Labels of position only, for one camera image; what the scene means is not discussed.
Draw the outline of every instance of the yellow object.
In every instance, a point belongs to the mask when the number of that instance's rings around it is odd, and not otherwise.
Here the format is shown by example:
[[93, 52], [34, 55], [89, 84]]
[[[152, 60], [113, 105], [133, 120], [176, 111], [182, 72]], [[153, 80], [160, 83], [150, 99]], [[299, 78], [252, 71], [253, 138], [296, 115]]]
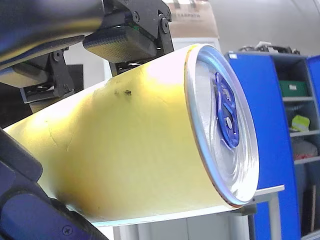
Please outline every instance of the yellow object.
[[5, 129], [41, 162], [39, 184], [49, 197], [92, 222], [239, 207], [215, 189], [199, 153], [185, 93], [192, 49], [201, 46], [134, 68]]
[[309, 131], [309, 125], [310, 125], [310, 119], [305, 117], [305, 116], [301, 116], [301, 115], [296, 115], [293, 119], [292, 119], [292, 124], [291, 127], [294, 130], [300, 131], [300, 132], [307, 132]]

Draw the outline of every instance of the can rim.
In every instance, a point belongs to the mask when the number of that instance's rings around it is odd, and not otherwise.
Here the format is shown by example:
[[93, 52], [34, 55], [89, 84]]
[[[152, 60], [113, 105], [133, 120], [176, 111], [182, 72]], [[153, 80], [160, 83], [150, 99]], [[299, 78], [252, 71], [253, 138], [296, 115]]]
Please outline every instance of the can rim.
[[[207, 142], [204, 126], [202, 123], [202, 119], [199, 113], [199, 110], [197, 108], [197, 100], [195, 96], [194, 91], [194, 85], [193, 82], [196, 79], [196, 64], [198, 61], [198, 57], [209, 57], [212, 58], [212, 61], [209, 63], [210, 66], [216, 68], [218, 65], [218, 68], [222, 71], [222, 74], [226, 79], [233, 79], [232, 84], [234, 85], [234, 88], [236, 89], [237, 97], [240, 99], [241, 103], [244, 103], [241, 107], [242, 110], [245, 112], [245, 115], [247, 116], [247, 126], [250, 130], [251, 134], [251, 143], [252, 143], [252, 156], [257, 157], [256, 165], [254, 168], [251, 169], [251, 171], [257, 171], [257, 174], [254, 174], [254, 178], [251, 182], [252, 185], [248, 186], [248, 188], [251, 188], [248, 190], [250, 193], [250, 196], [248, 197], [247, 201], [243, 201], [241, 199], [238, 199], [231, 191], [228, 189], [226, 184], [224, 183], [224, 180], [219, 173], [219, 168], [215, 161], [213, 161], [213, 154], [210, 150], [210, 147]], [[233, 207], [240, 207], [245, 204], [247, 204], [251, 198], [254, 196], [257, 186], [258, 186], [258, 178], [259, 178], [259, 154], [258, 154], [258, 143], [257, 143], [257, 136], [256, 136], [256, 130], [255, 125], [253, 122], [252, 114], [249, 108], [249, 104], [247, 102], [245, 93], [242, 89], [242, 86], [238, 80], [237, 75], [233, 71], [230, 64], [227, 62], [227, 60], [224, 58], [224, 56], [215, 49], [210, 44], [197, 44], [190, 48], [185, 62], [185, 74], [184, 74], [184, 91], [186, 94], [186, 104], [188, 107], [188, 113], [189, 118], [191, 121], [192, 131], [194, 135], [195, 142], [197, 144], [197, 148], [199, 150], [199, 154], [202, 160], [202, 163], [205, 166], [206, 172], [214, 185], [217, 192], [220, 194], [220, 196], [231, 206]]]

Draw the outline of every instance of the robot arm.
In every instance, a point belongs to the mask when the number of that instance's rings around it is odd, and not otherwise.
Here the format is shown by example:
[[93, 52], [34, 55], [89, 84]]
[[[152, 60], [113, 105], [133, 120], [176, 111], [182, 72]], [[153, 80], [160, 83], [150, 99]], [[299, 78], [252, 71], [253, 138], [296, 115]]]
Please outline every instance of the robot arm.
[[[113, 75], [173, 51], [161, 0], [2, 0], [0, 82], [25, 103], [74, 92], [63, 52], [83, 42]], [[0, 129], [0, 240], [107, 240], [37, 184], [42, 166]]]
[[173, 51], [169, 7], [161, 0], [4, 0], [0, 82], [25, 103], [73, 94], [63, 51], [83, 42], [112, 75]]

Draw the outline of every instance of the metal bracket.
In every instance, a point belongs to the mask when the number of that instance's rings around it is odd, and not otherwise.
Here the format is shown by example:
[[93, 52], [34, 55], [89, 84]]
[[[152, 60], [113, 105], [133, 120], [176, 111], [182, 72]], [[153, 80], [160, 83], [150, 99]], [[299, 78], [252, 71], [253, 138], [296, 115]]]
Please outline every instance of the metal bracket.
[[42, 84], [20, 88], [24, 103], [65, 98], [74, 94], [74, 82], [68, 72], [63, 54], [64, 49], [45, 56], [47, 58], [48, 79]]

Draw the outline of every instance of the blue cabinet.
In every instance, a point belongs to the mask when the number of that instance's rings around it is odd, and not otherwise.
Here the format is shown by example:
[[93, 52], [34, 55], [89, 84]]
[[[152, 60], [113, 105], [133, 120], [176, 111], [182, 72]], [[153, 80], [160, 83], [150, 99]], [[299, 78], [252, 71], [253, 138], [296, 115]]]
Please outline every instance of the blue cabinet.
[[[268, 55], [248, 53], [231, 57], [229, 62], [242, 85], [255, 125], [260, 163], [258, 188], [285, 185], [285, 191], [279, 193], [282, 239], [300, 240], [293, 155], [274, 61]], [[258, 204], [254, 222], [256, 239], [270, 240], [267, 204]]]

